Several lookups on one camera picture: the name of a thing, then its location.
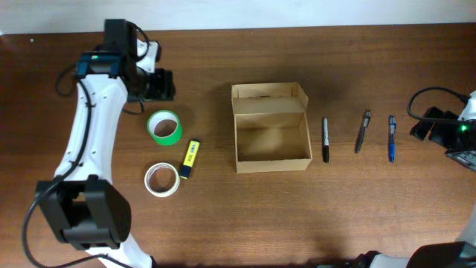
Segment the white masking tape roll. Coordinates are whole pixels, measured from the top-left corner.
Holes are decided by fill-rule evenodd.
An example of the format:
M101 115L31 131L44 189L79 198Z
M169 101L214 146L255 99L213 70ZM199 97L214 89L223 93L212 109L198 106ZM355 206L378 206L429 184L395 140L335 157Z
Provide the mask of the white masking tape roll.
M180 186L176 168L166 162L152 165L144 176L146 189L154 196L165 198L174 194Z

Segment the yellow highlighter marker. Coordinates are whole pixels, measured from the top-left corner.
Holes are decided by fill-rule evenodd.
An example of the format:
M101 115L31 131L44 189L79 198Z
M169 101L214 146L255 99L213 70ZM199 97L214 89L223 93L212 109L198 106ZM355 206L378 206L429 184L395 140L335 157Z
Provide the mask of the yellow highlighter marker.
M188 179L190 177L200 144L200 140L198 139L192 139L190 141L179 173L182 179Z

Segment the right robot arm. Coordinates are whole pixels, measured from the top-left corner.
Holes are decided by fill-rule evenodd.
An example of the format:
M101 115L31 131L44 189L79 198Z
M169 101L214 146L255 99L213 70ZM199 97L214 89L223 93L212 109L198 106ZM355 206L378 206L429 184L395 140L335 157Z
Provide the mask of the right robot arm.
M412 105L425 92L442 91L455 96L465 107L456 115L453 112L431 107L424 115L413 113ZM475 93L464 95L442 86L431 86L416 92L408 102L407 113L417 120L410 134L419 140L425 138L446 149L445 156L460 166L475 171ZM418 248L409 258L398 258L369 251L355 260L345 263L346 267L441 267L471 268L475 266L475 213L454 242L425 245Z

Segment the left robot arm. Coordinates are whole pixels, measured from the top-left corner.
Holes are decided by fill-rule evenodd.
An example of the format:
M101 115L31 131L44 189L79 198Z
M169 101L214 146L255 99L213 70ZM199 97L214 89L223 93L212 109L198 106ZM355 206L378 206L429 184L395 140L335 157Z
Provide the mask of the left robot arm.
M157 68L161 46L136 24L107 19L103 42L73 64L77 109L65 154L50 181L36 185L55 238L107 267L155 267L131 233L129 202L112 182L118 121L128 102L171 101L171 71Z

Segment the black and white marker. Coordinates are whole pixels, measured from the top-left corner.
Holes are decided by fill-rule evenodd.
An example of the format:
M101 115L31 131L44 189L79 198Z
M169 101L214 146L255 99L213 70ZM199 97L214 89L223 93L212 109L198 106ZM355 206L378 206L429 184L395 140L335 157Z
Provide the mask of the black and white marker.
M323 118L323 160L326 163L329 162L329 130L327 118Z

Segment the green tape roll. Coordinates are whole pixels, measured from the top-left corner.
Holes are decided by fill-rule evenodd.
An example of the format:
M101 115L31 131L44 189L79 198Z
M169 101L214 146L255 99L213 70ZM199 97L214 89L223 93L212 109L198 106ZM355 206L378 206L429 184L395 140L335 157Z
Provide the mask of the green tape roll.
M183 133L179 117L169 110L153 113L148 119L147 130L157 144L164 146L176 144Z

